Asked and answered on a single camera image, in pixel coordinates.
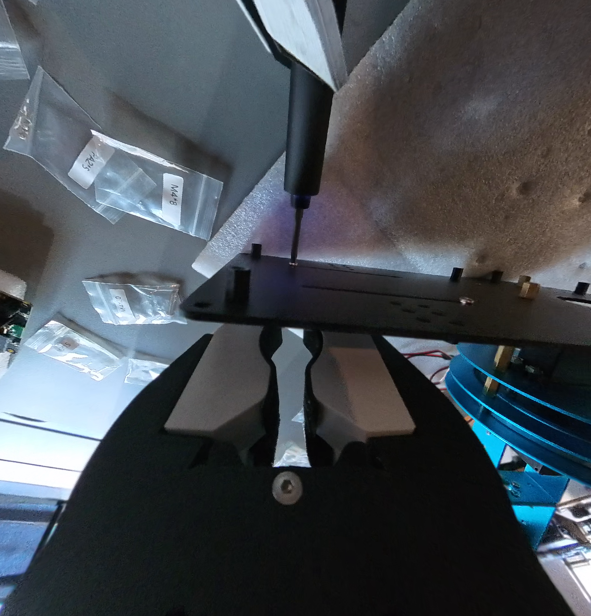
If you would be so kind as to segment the blue toy robot arm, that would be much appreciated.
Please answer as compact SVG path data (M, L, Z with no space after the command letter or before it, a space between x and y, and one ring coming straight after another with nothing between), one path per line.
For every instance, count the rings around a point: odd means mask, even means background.
M591 488L591 346L460 343L445 386L538 548L569 482Z

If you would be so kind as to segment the bag with electronics parts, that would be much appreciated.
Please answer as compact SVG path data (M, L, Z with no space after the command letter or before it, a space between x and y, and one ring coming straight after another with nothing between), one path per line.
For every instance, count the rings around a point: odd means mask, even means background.
M25 300L27 284L22 279L0 270L0 290L12 296ZM16 354L4 357L0 356L0 379L6 374Z

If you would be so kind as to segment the dark grey desk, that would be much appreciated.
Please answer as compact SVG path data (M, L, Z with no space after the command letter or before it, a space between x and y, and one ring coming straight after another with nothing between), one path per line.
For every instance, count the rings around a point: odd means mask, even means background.
M5 1L30 76L53 77L107 135L223 182L215 229L284 151L289 76L234 1ZM0 81L0 269L28 285L24 339L63 316L125 352L173 360L217 324L103 323L82 281L203 278L205 242L125 215L112 224L33 159L4 150L30 80Z

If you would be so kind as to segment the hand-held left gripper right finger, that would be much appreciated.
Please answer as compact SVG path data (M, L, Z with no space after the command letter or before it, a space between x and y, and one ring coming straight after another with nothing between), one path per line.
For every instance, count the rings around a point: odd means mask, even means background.
M415 422L371 336L307 329L304 431L311 466L333 465L351 443L412 435Z

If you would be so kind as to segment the group of clear screw bags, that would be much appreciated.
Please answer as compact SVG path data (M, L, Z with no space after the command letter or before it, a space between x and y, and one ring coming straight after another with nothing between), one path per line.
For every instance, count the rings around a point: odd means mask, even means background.
M30 74L7 5L0 1L0 82L27 81ZM150 152L118 142L40 65L14 117L4 150L33 160L110 224L135 216L209 240L223 184ZM94 310L110 325L184 323L179 286L158 276L102 276L82 282ZM102 380L120 355L89 335L50 320L26 343Z

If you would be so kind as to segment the black metal base plate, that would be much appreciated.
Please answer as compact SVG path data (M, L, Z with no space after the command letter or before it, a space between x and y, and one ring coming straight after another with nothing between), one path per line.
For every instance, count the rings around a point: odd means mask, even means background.
M241 253L181 304L192 320L450 343L591 349L591 294Z

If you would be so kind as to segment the white foam sheet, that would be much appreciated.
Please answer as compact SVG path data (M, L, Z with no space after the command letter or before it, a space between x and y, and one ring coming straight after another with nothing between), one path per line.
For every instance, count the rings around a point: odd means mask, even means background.
M410 1L334 98L299 259L591 292L591 1Z

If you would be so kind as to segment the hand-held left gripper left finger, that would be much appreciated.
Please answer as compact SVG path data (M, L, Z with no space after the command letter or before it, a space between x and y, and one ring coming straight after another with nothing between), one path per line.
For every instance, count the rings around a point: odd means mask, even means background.
M245 463L272 466L279 429L273 355L278 327L220 327L164 427L170 434L228 443Z

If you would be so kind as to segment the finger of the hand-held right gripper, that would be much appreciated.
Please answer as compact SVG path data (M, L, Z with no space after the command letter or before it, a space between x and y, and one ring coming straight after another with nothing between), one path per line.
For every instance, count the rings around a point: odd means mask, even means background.
M346 60L332 1L253 1L278 46L337 92L346 83Z
M263 47L267 52L275 56L278 52L278 48L261 20L255 1L236 1L236 3L253 28L254 33L259 38Z

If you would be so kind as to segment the black framed window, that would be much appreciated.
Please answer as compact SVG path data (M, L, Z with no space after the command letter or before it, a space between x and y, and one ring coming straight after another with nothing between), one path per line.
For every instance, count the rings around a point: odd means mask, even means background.
M146 478L129 405L101 438L0 418L0 603L11 615L138 615Z

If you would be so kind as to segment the black electric screwdriver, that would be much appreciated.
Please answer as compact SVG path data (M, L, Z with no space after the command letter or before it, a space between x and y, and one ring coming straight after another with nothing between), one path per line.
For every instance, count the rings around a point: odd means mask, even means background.
M294 209L289 264L297 266L304 212L320 191L333 90L303 65L291 65L284 190Z

